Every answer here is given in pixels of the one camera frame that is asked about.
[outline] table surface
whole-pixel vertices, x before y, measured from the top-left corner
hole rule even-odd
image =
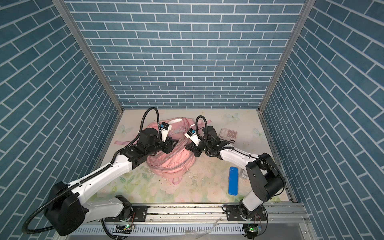
[[[145,110],[125,110],[102,164],[109,162],[118,149],[132,140],[139,129]],[[186,117],[195,119],[203,115],[212,122],[217,134],[222,127],[238,132],[235,147],[254,154],[268,153],[272,156],[256,110],[240,109],[172,109],[159,110],[161,120]],[[151,111],[144,127],[156,121],[155,111]],[[146,163],[123,174],[105,186],[90,201],[102,201],[123,195],[132,203],[176,203],[176,202],[238,202],[245,197],[251,186],[249,180],[239,178],[238,195],[228,194],[229,168],[238,167],[204,153],[197,157],[192,167],[183,175],[179,184],[155,175]],[[272,201],[288,201],[284,192]]]

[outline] metal rail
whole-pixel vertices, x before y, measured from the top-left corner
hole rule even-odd
[[[314,2],[316,0],[307,0],[300,12],[299,18],[297,20],[297,23],[295,24],[291,36],[287,42],[286,47],[284,48],[283,54],[281,55],[279,64],[276,67],[275,72],[273,73],[273,76],[271,78],[271,82],[269,83],[266,92],[264,94],[264,97],[262,99],[262,102],[260,103],[259,106],[259,111],[263,112],[266,106],[266,103],[268,102],[273,89],[275,88],[277,81],[279,80],[279,77],[281,75],[281,72],[283,71],[283,68],[285,64],[287,63],[288,57],[291,54],[291,51],[293,47],[295,46],[296,40],[299,37],[299,34],[301,30],[303,29],[304,23],[308,18],[308,15],[310,14],[312,7],[314,5]]]
[[[241,233],[240,227],[244,223],[253,221],[239,220],[229,222],[226,213],[221,206],[228,203],[188,203],[188,204],[144,204],[148,206],[145,222],[134,223],[137,231],[128,235],[135,236],[155,236],[155,235],[178,235],[184,234],[185,229],[195,227],[207,229],[221,218],[218,222],[217,231],[219,233]],[[304,223],[309,224],[310,220],[302,203],[281,202],[265,203],[263,205],[268,212],[268,224],[273,223]],[[116,225],[124,223],[106,223],[112,232]],[[71,235],[101,235],[104,234],[101,224],[97,221],[81,225]]]
[[[292,186],[291,186],[291,184],[289,182],[289,178],[288,178],[288,175],[286,174],[286,170],[284,169],[284,165],[281,162],[281,156],[279,155],[279,153],[277,151],[277,148],[276,148],[275,142],[273,141],[271,132],[269,131],[268,125],[266,124],[266,120],[265,120],[264,114],[261,113],[260,111],[257,111],[257,113],[258,113],[260,122],[262,124],[263,130],[264,130],[264,133],[265,133],[265,137],[266,137],[266,139],[268,141],[268,144],[269,144],[269,147],[271,149],[273,158],[274,158],[276,164],[281,169],[281,171],[283,173],[283,177],[287,180],[285,188],[287,189],[288,198],[291,201],[293,201],[293,202],[297,202],[297,198],[295,196],[295,192],[293,191],[293,188],[292,188]]]
[[[70,13],[64,0],[52,0],[52,2],[57,8],[57,11],[60,13],[67,27],[71,31],[73,37],[75,38],[76,42],[80,46],[81,50],[83,51],[85,57],[88,59],[88,62],[91,65],[92,69],[95,71],[96,75],[99,77],[101,84],[104,86],[112,102],[115,104],[119,113],[122,113],[123,111],[122,105],[120,104],[117,96],[115,95],[111,85],[109,84],[107,78],[105,77],[99,63],[97,62],[87,42],[85,41],[84,36],[82,35],[78,25],[75,22],[75,19]]]

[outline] mounting plate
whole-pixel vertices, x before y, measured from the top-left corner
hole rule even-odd
[[[147,217],[148,206],[132,206],[132,208],[133,212],[135,213],[135,219],[133,220],[133,222],[145,222],[145,218]],[[104,221],[121,223],[119,217],[107,217]]]
[[[232,221],[244,221],[244,219],[241,217],[240,212],[238,210],[239,205],[226,205],[225,208],[229,212],[227,212],[227,221],[232,222]],[[255,217],[250,219],[250,221],[266,221],[266,213],[264,212],[263,208],[261,206],[256,208],[256,214],[260,216],[259,217],[255,214]]]

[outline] calculator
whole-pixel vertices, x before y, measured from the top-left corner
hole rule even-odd
[[[220,139],[226,140],[230,143],[235,143],[237,132],[228,128],[222,128],[220,131]]]

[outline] black motor housing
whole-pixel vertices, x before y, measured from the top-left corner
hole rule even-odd
[[[147,160],[148,155],[156,154],[159,151],[170,153],[178,143],[178,140],[173,140],[167,137],[165,142],[160,140],[160,133],[154,128],[146,128],[140,132],[137,144],[133,144],[120,154],[125,155],[132,162],[132,169],[135,169],[140,164]]]
[[[276,163],[269,154],[259,155],[259,159],[249,162],[245,167],[252,190],[261,201],[267,202],[284,187],[283,176],[276,170]],[[267,170],[267,173],[263,175],[261,170]]]
[[[61,191],[68,189],[64,182],[56,183],[49,193],[48,199],[54,198]],[[88,209],[81,206],[78,194],[69,191],[68,194],[48,205],[44,216],[49,220],[60,236],[65,236],[75,231],[83,223]]]

